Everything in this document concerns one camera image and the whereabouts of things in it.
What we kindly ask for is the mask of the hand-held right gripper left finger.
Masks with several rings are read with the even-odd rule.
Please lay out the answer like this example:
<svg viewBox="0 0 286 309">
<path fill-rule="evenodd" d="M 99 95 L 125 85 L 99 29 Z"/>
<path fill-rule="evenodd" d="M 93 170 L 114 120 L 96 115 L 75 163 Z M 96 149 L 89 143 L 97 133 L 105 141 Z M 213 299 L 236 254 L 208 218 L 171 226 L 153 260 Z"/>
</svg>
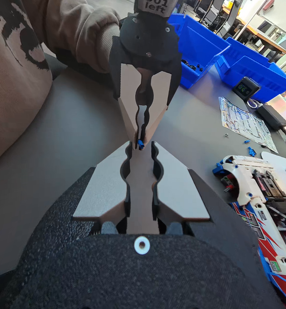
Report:
<svg viewBox="0 0 286 309">
<path fill-rule="evenodd" d="M 126 178 L 130 174 L 132 151 L 133 143 L 127 141 L 96 165 L 73 219 L 118 225 L 130 217 L 130 185 Z"/>
</svg>

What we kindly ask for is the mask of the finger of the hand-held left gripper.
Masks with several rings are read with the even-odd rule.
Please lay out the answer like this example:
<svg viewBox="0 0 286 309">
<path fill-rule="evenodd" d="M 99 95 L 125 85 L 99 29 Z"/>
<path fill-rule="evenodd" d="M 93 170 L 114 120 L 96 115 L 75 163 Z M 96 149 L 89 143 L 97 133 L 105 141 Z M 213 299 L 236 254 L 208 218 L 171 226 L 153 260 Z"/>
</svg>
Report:
<svg viewBox="0 0 286 309">
<path fill-rule="evenodd" d="M 153 101 L 144 113 L 144 124 L 142 126 L 142 141 L 144 145 L 148 144 L 152 139 L 167 110 L 170 82 L 171 74 L 163 71 L 153 75 L 151 78 Z"/>
<path fill-rule="evenodd" d="M 141 73 L 131 64 L 121 64 L 120 74 L 120 97 L 118 103 L 125 124 L 127 136 L 132 142 L 133 149 L 139 149 L 137 141 L 139 139 L 139 125 L 137 122 L 140 110 L 136 93 L 142 81 Z"/>
</svg>

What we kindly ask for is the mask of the person's left forearm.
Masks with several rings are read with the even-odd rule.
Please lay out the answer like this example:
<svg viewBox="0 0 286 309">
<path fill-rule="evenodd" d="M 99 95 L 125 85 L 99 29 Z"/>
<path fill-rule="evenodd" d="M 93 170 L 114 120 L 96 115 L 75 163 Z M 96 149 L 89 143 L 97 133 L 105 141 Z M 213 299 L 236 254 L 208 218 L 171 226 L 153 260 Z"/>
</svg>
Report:
<svg viewBox="0 0 286 309">
<path fill-rule="evenodd" d="M 40 43 L 53 53 L 68 50 L 79 63 L 109 73 L 113 37 L 119 36 L 119 15 L 96 1 L 22 1 Z"/>
</svg>

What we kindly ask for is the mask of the grey desk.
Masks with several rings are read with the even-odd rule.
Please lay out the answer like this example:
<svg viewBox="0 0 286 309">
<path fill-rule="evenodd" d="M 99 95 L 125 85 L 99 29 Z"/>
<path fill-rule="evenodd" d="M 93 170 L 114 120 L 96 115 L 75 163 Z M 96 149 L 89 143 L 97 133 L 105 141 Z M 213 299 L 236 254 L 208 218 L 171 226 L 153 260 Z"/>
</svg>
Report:
<svg viewBox="0 0 286 309">
<path fill-rule="evenodd" d="M 255 232 L 210 187 L 220 155 L 242 153 L 221 116 L 179 87 L 152 140 L 187 166 L 210 214 L 164 234 L 93 234 L 73 213 L 97 164 L 126 143 L 113 91 L 70 69 L 0 157 L 0 257 L 13 269 L 0 308 L 285 308 L 267 279 Z M 151 142 L 132 151 L 131 212 L 152 214 Z"/>
</svg>

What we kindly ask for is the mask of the black brick pieces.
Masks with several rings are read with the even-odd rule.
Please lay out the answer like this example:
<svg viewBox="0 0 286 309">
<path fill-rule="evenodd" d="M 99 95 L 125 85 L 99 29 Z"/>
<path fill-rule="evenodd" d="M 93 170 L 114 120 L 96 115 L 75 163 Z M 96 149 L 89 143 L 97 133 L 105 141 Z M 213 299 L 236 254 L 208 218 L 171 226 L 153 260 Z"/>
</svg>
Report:
<svg viewBox="0 0 286 309">
<path fill-rule="evenodd" d="M 196 65 L 193 65 L 193 64 L 190 64 L 187 60 L 185 59 L 182 59 L 181 60 L 182 63 L 184 63 L 186 66 L 188 66 L 189 68 L 191 68 L 193 71 L 200 71 L 202 72 L 203 71 L 203 67 L 198 63 Z"/>
</svg>

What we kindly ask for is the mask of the brick race car model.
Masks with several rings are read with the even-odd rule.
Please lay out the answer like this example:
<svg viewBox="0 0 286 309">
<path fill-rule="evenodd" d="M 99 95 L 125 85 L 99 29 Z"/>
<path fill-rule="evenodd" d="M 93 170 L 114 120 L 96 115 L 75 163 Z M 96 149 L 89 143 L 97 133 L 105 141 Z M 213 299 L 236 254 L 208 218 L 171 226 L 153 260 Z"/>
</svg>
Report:
<svg viewBox="0 0 286 309">
<path fill-rule="evenodd" d="M 226 156 L 213 174 L 237 200 L 229 203 L 257 233 L 265 274 L 286 307 L 286 193 L 262 158 Z"/>
</svg>

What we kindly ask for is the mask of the black office chair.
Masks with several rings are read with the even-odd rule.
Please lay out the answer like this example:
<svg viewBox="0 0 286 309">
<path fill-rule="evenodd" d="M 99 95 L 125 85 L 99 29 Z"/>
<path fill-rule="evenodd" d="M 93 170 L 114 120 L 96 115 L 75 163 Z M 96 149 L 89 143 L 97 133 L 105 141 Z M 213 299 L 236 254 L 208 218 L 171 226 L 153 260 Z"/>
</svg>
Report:
<svg viewBox="0 0 286 309">
<path fill-rule="evenodd" d="M 201 0 L 196 12 L 200 17 L 199 23 L 211 28 L 220 17 L 224 0 Z"/>
<path fill-rule="evenodd" d="M 222 39 L 226 39 L 227 37 L 232 37 L 229 34 L 230 29 L 232 28 L 236 17 L 238 16 L 238 12 L 241 8 L 242 5 L 242 0 L 234 0 L 233 1 L 233 5 L 230 9 L 230 12 L 227 16 L 227 18 L 225 19 L 225 22 L 222 24 L 222 26 L 218 29 L 218 31 L 216 32 L 216 34 L 221 37 Z"/>
</svg>

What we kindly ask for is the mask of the grey office chair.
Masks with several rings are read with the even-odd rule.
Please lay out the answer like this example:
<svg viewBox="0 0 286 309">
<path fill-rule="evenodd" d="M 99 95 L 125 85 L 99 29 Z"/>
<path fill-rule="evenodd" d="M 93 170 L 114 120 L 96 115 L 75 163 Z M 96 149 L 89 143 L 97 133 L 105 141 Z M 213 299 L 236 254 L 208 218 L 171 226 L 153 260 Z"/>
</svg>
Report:
<svg viewBox="0 0 286 309">
<path fill-rule="evenodd" d="M 55 56 L 46 52 L 44 52 L 44 55 L 52 73 L 52 80 L 55 80 L 68 66 L 60 62 Z"/>
</svg>

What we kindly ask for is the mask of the black power bank with display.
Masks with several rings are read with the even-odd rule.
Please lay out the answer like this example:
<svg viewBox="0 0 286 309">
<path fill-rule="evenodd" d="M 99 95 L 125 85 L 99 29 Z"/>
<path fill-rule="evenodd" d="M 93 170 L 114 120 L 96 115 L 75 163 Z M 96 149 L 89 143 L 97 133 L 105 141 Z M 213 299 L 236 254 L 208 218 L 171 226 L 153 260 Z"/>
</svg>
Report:
<svg viewBox="0 0 286 309">
<path fill-rule="evenodd" d="M 247 76 L 244 76 L 232 89 L 244 102 L 247 102 L 259 90 L 261 90 L 261 85 Z"/>
</svg>

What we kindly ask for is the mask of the printed sticker sheet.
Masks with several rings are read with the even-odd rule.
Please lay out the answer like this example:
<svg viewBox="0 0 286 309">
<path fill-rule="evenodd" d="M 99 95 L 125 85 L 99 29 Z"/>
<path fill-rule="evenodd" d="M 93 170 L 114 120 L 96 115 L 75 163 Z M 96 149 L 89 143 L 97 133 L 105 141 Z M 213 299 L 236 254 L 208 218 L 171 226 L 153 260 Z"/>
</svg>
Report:
<svg viewBox="0 0 286 309">
<path fill-rule="evenodd" d="M 278 153 L 271 133 L 263 120 L 240 109 L 223 96 L 218 99 L 223 127 Z"/>
</svg>

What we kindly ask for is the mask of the wide blue storage bin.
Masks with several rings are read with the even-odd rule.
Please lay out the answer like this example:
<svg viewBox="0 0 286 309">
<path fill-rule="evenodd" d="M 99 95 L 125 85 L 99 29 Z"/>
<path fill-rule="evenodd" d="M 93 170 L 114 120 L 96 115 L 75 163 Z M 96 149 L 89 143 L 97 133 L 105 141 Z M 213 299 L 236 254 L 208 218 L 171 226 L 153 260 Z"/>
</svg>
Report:
<svg viewBox="0 0 286 309">
<path fill-rule="evenodd" d="M 229 48 L 215 63 L 221 80 L 231 88 L 245 76 L 253 79 L 261 89 L 253 96 L 261 102 L 268 102 L 286 91 L 286 73 L 275 63 L 249 47 L 227 38 Z"/>
</svg>

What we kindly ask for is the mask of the black power adapter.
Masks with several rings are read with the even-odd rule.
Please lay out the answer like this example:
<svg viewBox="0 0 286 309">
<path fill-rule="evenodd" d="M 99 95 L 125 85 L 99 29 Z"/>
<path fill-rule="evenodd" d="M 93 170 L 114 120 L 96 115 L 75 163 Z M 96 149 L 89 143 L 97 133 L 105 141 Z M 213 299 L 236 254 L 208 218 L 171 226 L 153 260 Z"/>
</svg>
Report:
<svg viewBox="0 0 286 309">
<path fill-rule="evenodd" d="M 286 127 L 286 120 L 272 106 L 262 105 L 257 108 L 257 112 L 273 130 L 278 131 Z"/>
</svg>

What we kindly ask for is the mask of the person's beige sweatshirt torso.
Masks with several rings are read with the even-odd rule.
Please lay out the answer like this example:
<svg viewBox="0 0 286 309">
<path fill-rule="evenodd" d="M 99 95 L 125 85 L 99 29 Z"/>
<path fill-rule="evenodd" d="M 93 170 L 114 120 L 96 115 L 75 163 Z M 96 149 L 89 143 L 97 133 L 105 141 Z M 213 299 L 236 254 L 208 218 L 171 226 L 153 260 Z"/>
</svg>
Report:
<svg viewBox="0 0 286 309">
<path fill-rule="evenodd" d="M 21 1 L 0 1 L 0 156 L 43 105 L 52 73 Z"/>
</svg>

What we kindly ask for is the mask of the wooden office table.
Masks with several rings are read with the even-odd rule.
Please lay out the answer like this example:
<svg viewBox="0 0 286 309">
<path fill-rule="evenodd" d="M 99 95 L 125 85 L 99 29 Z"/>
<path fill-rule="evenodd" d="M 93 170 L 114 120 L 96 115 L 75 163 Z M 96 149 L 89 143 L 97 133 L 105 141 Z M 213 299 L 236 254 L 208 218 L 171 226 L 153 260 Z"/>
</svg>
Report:
<svg viewBox="0 0 286 309">
<path fill-rule="evenodd" d="M 230 9 L 223 5 L 223 15 L 226 14 L 227 17 Z M 270 58 L 272 60 L 269 60 L 269 62 L 277 62 L 278 59 L 286 55 L 286 48 L 284 46 L 273 40 L 266 32 L 263 32 L 263 29 L 254 28 L 250 24 L 246 25 L 246 22 L 239 18 L 239 16 L 236 17 L 229 34 L 234 40 L 254 48 L 261 55 L 270 50 Z"/>
</svg>

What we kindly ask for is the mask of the large whiteboard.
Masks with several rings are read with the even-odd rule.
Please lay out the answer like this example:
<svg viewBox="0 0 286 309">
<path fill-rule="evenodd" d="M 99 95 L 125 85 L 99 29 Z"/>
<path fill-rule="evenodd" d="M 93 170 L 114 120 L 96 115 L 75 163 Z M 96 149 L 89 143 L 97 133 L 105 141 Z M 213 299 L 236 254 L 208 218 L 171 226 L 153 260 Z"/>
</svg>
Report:
<svg viewBox="0 0 286 309">
<path fill-rule="evenodd" d="M 286 33 L 286 0 L 275 0 L 271 5 L 266 3 L 264 7 L 267 9 L 261 9 L 260 16 Z"/>
</svg>

